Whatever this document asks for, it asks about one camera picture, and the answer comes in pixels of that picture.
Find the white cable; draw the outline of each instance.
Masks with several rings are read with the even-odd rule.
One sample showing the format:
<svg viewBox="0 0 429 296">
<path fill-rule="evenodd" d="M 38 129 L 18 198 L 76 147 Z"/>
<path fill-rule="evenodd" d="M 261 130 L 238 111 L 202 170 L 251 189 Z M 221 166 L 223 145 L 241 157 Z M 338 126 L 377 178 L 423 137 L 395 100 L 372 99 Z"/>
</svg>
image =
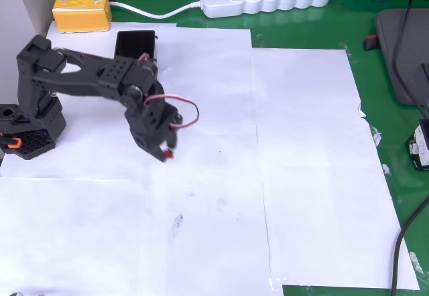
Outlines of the white cable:
<svg viewBox="0 0 429 296">
<path fill-rule="evenodd" d="M 190 3 L 189 5 L 183 6 L 179 9 L 176 9 L 175 11 L 172 11 L 171 13 L 166 13 L 165 15 L 154 15 L 153 13 L 147 13 L 143 10 L 140 10 L 138 8 L 134 8 L 130 5 L 127 5 L 125 3 L 118 3 L 116 1 L 111 1 L 110 6 L 117 6 L 117 7 L 122 7 L 131 11 L 134 11 L 135 13 L 139 13 L 140 15 L 146 16 L 146 17 L 150 17 L 150 18 L 154 18 L 154 19 L 164 19 L 164 18 L 168 18 L 171 17 L 183 10 L 187 10 L 190 8 L 201 8 L 201 2 L 200 1 L 196 1 L 195 3 Z"/>
</svg>

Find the desk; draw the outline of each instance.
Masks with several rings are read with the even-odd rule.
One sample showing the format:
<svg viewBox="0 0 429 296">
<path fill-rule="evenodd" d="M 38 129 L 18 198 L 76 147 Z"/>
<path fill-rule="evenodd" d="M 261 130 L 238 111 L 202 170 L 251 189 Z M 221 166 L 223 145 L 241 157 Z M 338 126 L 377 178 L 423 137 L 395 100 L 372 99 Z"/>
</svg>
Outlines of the desk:
<svg viewBox="0 0 429 296">
<path fill-rule="evenodd" d="M 150 13 L 167 13 L 198 0 L 117 0 Z M 377 14 L 389 8 L 406 8 L 406 0 L 384 3 L 372 0 L 330 0 L 327 7 L 276 11 L 210 19 L 199 10 L 188 10 L 172 18 L 155 21 L 125 9 L 113 8 L 114 21 L 170 22 L 179 27 L 250 29 L 255 48 L 344 49 L 355 76 L 367 121 L 381 133 L 377 147 L 381 163 L 390 168 L 386 176 L 400 223 L 422 203 L 429 192 L 429 173 L 414 170 L 405 142 L 418 125 L 420 113 L 400 104 L 393 93 L 381 50 L 364 52 L 363 40 L 376 33 Z M 429 7 L 416 1 L 414 7 Z M 429 212 L 420 215 L 406 234 L 407 247 L 416 253 L 422 272 L 416 272 L 420 289 L 429 295 Z M 386 290 L 342 289 L 331 287 L 285 287 L 287 295 L 384 296 Z M 398 295 L 415 295 L 399 292 Z"/>
</svg>

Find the orange part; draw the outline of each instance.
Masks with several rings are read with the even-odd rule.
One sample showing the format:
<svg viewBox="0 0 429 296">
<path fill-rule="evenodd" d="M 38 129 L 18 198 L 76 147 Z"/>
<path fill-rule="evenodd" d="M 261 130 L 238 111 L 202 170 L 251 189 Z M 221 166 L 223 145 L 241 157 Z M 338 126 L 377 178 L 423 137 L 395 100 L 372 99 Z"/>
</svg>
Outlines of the orange part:
<svg viewBox="0 0 429 296">
<path fill-rule="evenodd" d="M 8 148 L 10 148 L 10 149 L 19 149 L 20 147 L 22 147 L 22 140 L 19 137 L 13 137 L 12 139 L 18 141 L 18 143 L 14 144 L 14 145 L 10 145 L 9 144 L 7 146 Z"/>
</svg>

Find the white wall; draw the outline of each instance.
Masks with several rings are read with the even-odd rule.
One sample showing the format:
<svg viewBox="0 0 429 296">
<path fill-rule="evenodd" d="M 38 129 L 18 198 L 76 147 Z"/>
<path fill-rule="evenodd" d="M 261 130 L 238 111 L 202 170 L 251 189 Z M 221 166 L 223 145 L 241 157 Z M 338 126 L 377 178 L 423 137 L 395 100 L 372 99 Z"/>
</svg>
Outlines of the white wall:
<svg viewBox="0 0 429 296">
<path fill-rule="evenodd" d="M 45 35 L 55 0 L 0 0 L 0 103 L 17 103 L 16 55 L 37 34 Z"/>
</svg>

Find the red and white wire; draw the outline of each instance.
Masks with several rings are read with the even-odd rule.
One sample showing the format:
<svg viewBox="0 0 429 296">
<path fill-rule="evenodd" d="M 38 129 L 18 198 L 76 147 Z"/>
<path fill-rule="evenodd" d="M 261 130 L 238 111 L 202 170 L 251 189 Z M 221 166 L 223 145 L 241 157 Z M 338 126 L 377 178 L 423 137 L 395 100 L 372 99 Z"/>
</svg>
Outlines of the red and white wire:
<svg viewBox="0 0 429 296">
<path fill-rule="evenodd" d="M 171 127 L 173 129 L 175 129 L 175 130 L 184 129 L 184 128 L 190 127 L 191 125 L 193 125 L 193 124 L 195 124 L 195 123 L 198 122 L 198 120 L 200 118 L 200 110 L 198 109 L 198 106 L 195 104 L 194 101 L 189 100 L 189 99 L 184 98 L 184 97 L 181 97 L 181 96 L 178 96 L 178 95 L 174 95 L 174 94 L 151 95 L 151 96 L 148 96 L 144 100 L 143 105 L 148 105 L 150 102 L 152 102 L 154 100 L 162 100 L 162 99 L 165 99 L 165 98 L 171 98 L 171 99 L 174 99 L 174 100 L 181 100 L 182 102 L 186 102 L 186 103 L 194 105 L 195 109 L 196 109 L 196 118 L 193 121 L 191 121 L 189 123 L 186 123 L 186 124 L 174 124 L 174 123 L 171 123 L 170 125 L 171 125 Z"/>
</svg>

